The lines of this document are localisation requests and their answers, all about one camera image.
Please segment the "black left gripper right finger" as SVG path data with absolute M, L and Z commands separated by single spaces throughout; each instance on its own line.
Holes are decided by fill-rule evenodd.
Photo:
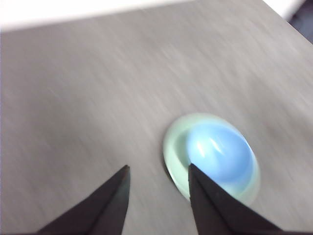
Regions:
M 188 168 L 190 203 L 200 235 L 311 235 L 286 231 L 239 200 L 204 174 L 197 166 Z

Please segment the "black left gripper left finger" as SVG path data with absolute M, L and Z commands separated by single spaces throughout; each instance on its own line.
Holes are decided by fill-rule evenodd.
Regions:
M 86 199 L 45 225 L 40 235 L 120 235 L 128 210 L 130 167 L 123 166 Z

